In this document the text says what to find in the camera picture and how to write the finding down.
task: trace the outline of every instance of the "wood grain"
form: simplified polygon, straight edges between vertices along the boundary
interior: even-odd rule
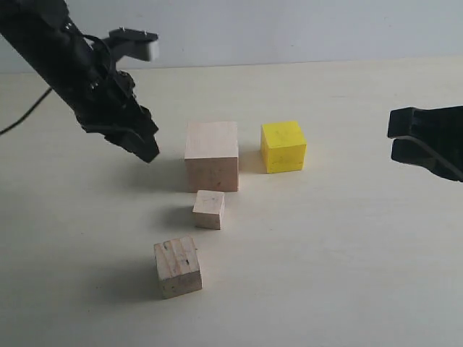
[[[159,286],[165,299],[203,287],[196,247],[191,236],[154,245]]]

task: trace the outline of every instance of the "yellow cube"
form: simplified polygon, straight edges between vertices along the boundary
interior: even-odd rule
[[[264,124],[260,151],[267,174],[302,170],[307,141],[296,121]]]

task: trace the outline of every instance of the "light wooden block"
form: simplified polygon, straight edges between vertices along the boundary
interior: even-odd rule
[[[222,220],[225,211],[225,194],[223,192],[211,192],[199,190],[196,196],[193,215],[196,226],[200,228],[222,228]]]
[[[191,236],[154,245],[159,286],[165,299],[203,287],[196,247]]]
[[[302,170],[306,149],[307,141],[296,121],[262,126],[260,151],[268,174]]]
[[[189,123],[185,164],[192,192],[237,192],[237,123]]]

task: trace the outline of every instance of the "large wooden cube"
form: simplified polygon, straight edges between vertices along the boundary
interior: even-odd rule
[[[307,142],[296,121],[262,126],[260,150],[268,174],[302,170],[306,149]]]
[[[154,245],[159,286],[165,299],[203,287],[195,243],[191,236]]]
[[[234,121],[189,123],[185,164],[192,192],[238,190],[238,127]]]

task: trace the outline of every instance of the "cube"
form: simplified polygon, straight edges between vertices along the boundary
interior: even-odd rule
[[[237,123],[189,123],[185,164],[192,192],[238,191]]]
[[[211,192],[199,190],[196,196],[193,215],[197,227],[216,229],[222,228],[224,219],[225,194],[223,192]]]
[[[264,124],[260,151],[268,174],[304,168],[307,142],[296,121]]]
[[[195,243],[191,236],[154,245],[162,296],[175,296],[199,291],[203,287]]]

